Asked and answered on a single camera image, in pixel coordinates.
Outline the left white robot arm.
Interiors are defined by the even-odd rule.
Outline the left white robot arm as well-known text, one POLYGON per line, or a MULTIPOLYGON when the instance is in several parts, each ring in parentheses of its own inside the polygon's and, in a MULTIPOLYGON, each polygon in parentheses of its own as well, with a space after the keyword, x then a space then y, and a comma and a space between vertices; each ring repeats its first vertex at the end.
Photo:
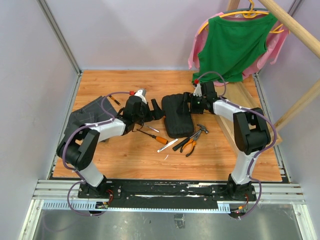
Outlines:
POLYGON ((107 178, 93 162, 98 143, 112 137, 124 136, 133 131, 136 124, 144 125, 147 122, 157 121, 165 115, 155 99, 151 100, 153 109, 150 109, 144 88, 136 92, 118 93, 128 94, 129 98, 117 115, 107 111, 104 103, 109 95, 104 96, 100 108, 109 119, 93 123, 73 122, 56 150, 64 167, 76 172, 96 198, 101 198, 108 192, 107 178))

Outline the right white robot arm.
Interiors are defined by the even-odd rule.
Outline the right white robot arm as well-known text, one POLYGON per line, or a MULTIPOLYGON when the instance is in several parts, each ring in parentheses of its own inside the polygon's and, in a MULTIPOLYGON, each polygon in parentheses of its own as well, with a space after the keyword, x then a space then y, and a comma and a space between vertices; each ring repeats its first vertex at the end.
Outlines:
POLYGON ((233 123, 237 160, 226 185, 227 196, 238 200, 249 195, 252 172, 260 154, 271 143, 270 121, 260 108, 246 108, 218 95, 213 82, 196 83, 194 92, 184 92, 178 113, 202 114, 205 110, 233 123))

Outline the black plastic tool case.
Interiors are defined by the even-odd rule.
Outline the black plastic tool case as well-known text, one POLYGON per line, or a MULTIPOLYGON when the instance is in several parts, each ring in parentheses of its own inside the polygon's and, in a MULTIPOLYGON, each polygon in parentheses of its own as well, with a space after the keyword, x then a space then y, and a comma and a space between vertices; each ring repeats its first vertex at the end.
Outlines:
POLYGON ((167 135, 173 139, 188 137, 195 131, 190 112, 177 114, 179 94, 166 95, 161 100, 165 130, 167 135))

